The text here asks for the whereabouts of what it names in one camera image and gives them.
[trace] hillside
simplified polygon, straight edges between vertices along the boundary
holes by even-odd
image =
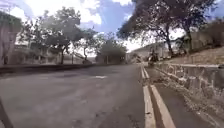
[[[190,56],[178,57],[165,62],[181,64],[224,64],[224,47],[204,50],[191,54]]]

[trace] street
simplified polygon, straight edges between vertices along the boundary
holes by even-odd
[[[214,127],[169,84],[140,65],[102,66],[1,78],[0,96],[15,128]]]
[[[3,78],[0,95],[15,128],[144,128],[140,79],[136,65],[93,67]]]

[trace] white line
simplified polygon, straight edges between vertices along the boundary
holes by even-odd
[[[142,73],[142,78],[145,79],[145,73],[144,73],[144,70],[143,70],[142,66],[141,66],[141,73]]]
[[[147,73],[147,71],[145,70],[145,68],[143,67],[143,70],[144,70],[144,72],[145,72],[145,76],[146,76],[146,78],[148,78],[149,79],[149,74]]]
[[[156,98],[156,102],[159,107],[164,126],[166,128],[176,128],[176,126],[173,123],[173,119],[172,119],[163,99],[161,98],[158,90],[156,89],[156,87],[154,85],[151,85],[151,87],[152,87],[153,94]]]
[[[156,128],[155,115],[148,86],[143,87],[145,101],[145,128]]]

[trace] road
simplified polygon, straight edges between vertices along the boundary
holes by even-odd
[[[94,67],[4,78],[0,95],[15,128],[144,128],[139,80],[136,65]]]

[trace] stone wall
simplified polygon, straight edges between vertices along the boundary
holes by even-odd
[[[157,70],[180,82],[198,97],[224,108],[224,68],[222,65],[191,65],[157,63]]]

